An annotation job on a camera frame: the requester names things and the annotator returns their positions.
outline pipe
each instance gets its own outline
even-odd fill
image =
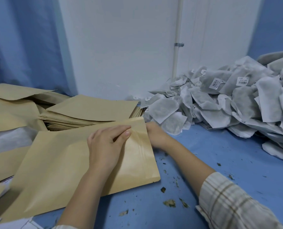
[[[180,43],[183,2],[184,0],[178,0],[177,23],[175,28],[175,43]],[[172,65],[172,76],[171,76],[172,80],[175,80],[175,77],[177,76],[178,53],[179,53],[179,46],[175,46],[173,52],[173,65]]]

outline blue table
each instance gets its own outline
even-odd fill
[[[192,153],[234,182],[260,203],[269,207],[283,223],[283,160],[261,148],[263,138],[242,139],[227,130],[207,131],[200,125],[175,136]],[[196,211],[196,195],[170,156],[155,151],[161,181],[102,197],[95,228],[208,228]],[[179,198],[190,207],[184,208]],[[176,208],[163,201],[174,199]],[[119,213],[129,210],[127,215]],[[37,215],[33,219],[44,229],[52,228],[63,209]]]

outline curtain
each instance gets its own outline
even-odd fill
[[[283,0],[264,0],[248,55],[276,51],[283,51]]]
[[[0,83],[71,96],[52,0],[0,0]]]

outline person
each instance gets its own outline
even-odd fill
[[[222,174],[206,165],[156,123],[146,124],[151,145],[168,153],[199,197],[196,206],[211,229],[282,229],[273,212],[252,199]],[[130,126],[119,125],[92,133],[87,144],[90,165],[53,229],[94,228],[100,195],[130,137]]]

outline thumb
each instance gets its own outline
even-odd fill
[[[117,138],[117,140],[114,142],[114,144],[116,144],[117,146],[119,146],[119,148],[121,148],[123,146],[123,144],[128,140],[128,138],[130,137],[131,132],[130,131],[124,131],[122,134],[120,134],[120,136]]]

